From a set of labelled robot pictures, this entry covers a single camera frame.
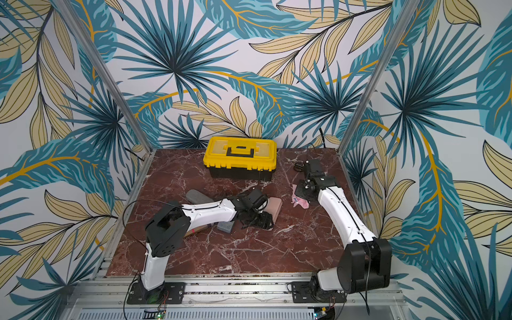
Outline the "pink cloth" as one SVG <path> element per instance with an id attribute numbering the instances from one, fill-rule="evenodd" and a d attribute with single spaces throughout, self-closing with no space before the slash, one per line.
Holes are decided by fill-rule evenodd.
<path id="1" fill-rule="evenodd" d="M 294 207 L 300 206 L 303 209 L 308 209 L 309 208 L 309 202 L 306 199 L 303 199 L 303 198 L 297 196 L 295 194 L 296 189 L 297 189 L 297 185 L 293 184 L 292 185 L 291 203 L 293 204 Z"/>

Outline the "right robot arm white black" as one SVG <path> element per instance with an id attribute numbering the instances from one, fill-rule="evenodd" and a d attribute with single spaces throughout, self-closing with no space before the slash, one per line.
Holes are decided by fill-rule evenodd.
<path id="1" fill-rule="evenodd" d="M 322 206 L 343 244 L 338 266 L 317 273 L 318 288 L 322 291 L 360 293 L 388 287 L 392 256 L 389 241 L 378 238 L 361 221 L 341 184 L 336 177 L 325 173 L 319 160 L 298 162 L 294 169 L 304 174 L 295 195 Z"/>

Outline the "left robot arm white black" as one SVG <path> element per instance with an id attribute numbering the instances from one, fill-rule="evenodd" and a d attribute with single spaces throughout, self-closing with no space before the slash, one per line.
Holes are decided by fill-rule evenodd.
<path id="1" fill-rule="evenodd" d="M 179 249 L 186 233 L 196 227 L 241 221 L 244 227 L 272 229 L 273 216 L 265 210 L 268 202 L 268 196 L 254 189 L 249 194 L 210 203 L 165 204 L 145 227 L 147 254 L 141 275 L 142 288 L 145 291 L 163 288 L 170 255 Z"/>

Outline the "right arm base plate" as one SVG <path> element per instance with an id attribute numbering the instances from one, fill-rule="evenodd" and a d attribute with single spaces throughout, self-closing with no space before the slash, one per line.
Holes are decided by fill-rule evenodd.
<path id="1" fill-rule="evenodd" d="M 322 290 L 313 279 L 309 281 L 293 281 L 286 285 L 294 303 L 345 303 L 347 295 L 338 290 Z"/>

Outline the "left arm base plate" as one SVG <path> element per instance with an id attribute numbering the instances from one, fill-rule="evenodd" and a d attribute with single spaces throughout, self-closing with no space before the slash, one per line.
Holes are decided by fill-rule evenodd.
<path id="1" fill-rule="evenodd" d="M 127 296 L 128 305 L 180 305 L 183 301 L 186 284 L 183 282 L 164 282 L 152 290 L 146 290 L 142 283 L 130 286 Z"/>

